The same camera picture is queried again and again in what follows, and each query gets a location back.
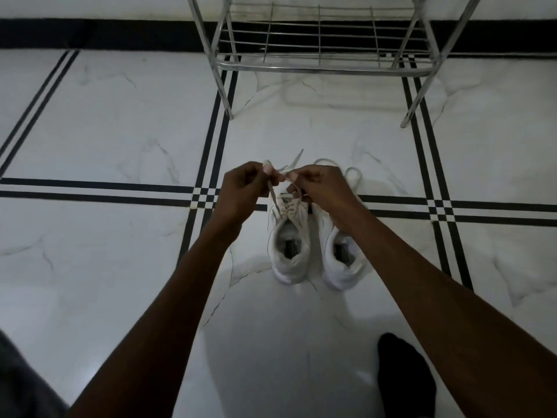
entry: white marble floor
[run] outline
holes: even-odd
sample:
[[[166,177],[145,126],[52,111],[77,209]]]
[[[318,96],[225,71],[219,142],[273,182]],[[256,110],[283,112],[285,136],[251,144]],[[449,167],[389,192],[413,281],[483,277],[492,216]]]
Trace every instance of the white marble floor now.
[[[555,63],[449,59],[414,80],[228,72],[201,54],[0,52],[0,328],[72,403],[248,160],[358,167],[366,205],[557,352]],[[273,278],[262,199],[199,325],[176,416],[382,416],[375,345],[423,350],[376,273]],[[438,382],[437,416],[462,416]]]

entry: hand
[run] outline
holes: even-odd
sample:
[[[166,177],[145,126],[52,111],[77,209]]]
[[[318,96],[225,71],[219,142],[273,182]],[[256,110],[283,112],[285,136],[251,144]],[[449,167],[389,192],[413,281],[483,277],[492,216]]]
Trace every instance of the hand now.
[[[285,177],[270,167],[263,171],[263,164],[255,161],[225,174],[211,223],[218,225],[220,230],[228,231],[233,238],[231,243],[240,234],[242,224],[254,212],[257,198],[269,195],[269,180],[276,186],[284,182]]]
[[[304,201],[317,203],[343,231],[348,227],[346,218],[363,207],[338,167],[306,165],[289,172],[286,178],[307,194]],[[288,188],[290,193],[295,190],[294,185]]]

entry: black sock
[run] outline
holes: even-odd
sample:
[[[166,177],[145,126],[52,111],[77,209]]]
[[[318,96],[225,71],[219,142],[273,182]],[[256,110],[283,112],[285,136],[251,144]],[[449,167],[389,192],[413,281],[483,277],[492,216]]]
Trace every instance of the black sock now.
[[[380,337],[377,350],[385,417],[433,418],[437,387],[424,357],[392,333]]]

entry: forearm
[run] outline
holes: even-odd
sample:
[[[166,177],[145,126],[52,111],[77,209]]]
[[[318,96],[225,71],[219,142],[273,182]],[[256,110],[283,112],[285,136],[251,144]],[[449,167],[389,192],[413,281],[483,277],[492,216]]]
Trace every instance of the forearm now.
[[[365,207],[349,232],[468,416],[548,416],[557,357],[430,264]]]
[[[68,416],[171,416],[199,319],[231,238],[209,222]]]

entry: metal shoe rack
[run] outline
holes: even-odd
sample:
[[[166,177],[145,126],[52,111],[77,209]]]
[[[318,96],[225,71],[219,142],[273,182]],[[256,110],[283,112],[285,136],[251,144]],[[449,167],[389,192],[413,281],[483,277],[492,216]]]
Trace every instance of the metal shoe rack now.
[[[406,127],[480,0],[469,0],[441,50],[424,17],[426,0],[413,0],[413,6],[407,8],[223,0],[212,41],[207,37],[197,0],[188,2],[230,119],[232,110],[220,69],[426,77],[402,121],[401,127]],[[409,58],[416,68],[405,67]]]

